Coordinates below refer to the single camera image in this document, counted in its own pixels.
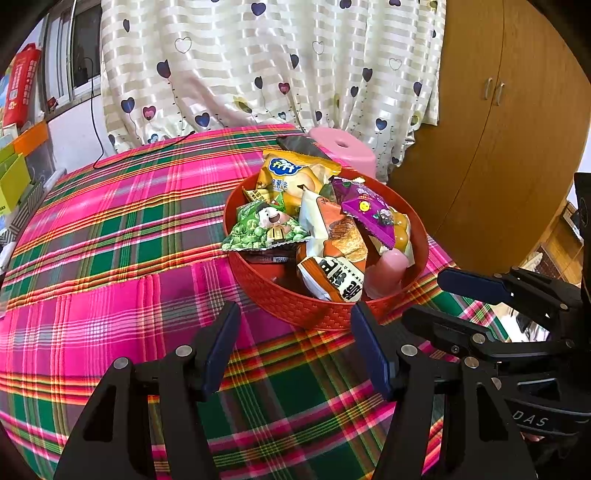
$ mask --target black phone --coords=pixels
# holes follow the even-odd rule
[[[287,135],[285,137],[277,137],[277,143],[283,150],[332,160],[321,149],[314,145],[312,139],[306,135]]]

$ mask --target pink heart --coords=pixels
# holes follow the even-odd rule
[[[285,82],[285,83],[279,83],[279,91],[283,94],[286,95],[287,92],[290,91],[290,84]]]
[[[156,116],[156,107],[152,106],[145,106],[142,110],[144,113],[144,118],[149,122]]]

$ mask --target plaid tablecloth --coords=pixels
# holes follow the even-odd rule
[[[296,329],[265,313],[220,250],[229,193],[259,169],[276,136],[299,133],[289,125],[204,132],[84,168],[50,193],[15,250],[0,320],[0,420],[40,477],[52,478],[115,358],[162,358],[225,300],[240,304],[242,328],[220,392],[199,407],[222,478],[371,477],[394,406],[374,393],[351,334]],[[439,290],[436,275],[448,265],[431,240],[426,271],[389,320],[422,303],[506,338],[488,306]],[[157,398],[150,407],[155,464],[168,478]],[[436,404],[426,468],[441,426]]]

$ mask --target red basket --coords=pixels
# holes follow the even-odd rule
[[[343,168],[341,177],[353,180],[361,174],[352,168]],[[225,233],[228,234],[236,223],[236,208],[246,202],[242,188],[252,190],[258,175],[245,179],[230,194],[223,213]],[[410,267],[402,278],[402,290],[389,297],[370,300],[363,294],[362,300],[367,301],[378,320],[398,305],[401,297],[427,265],[429,244],[427,232],[421,219],[411,206],[396,192],[372,178],[365,179],[366,185],[380,194],[387,204],[401,213],[408,215],[411,225],[410,241],[413,245],[415,264]],[[368,242],[367,266],[375,264],[379,255]],[[262,309],[275,317],[303,328],[319,330],[348,330],[353,303],[340,303],[319,300],[311,296],[297,275],[294,263],[288,264],[250,264],[240,253],[229,253],[230,267],[244,292]]]

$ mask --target wooden wardrobe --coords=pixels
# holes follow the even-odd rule
[[[389,185],[458,266],[507,271],[570,190],[591,85],[527,0],[449,0],[440,122],[423,125]]]

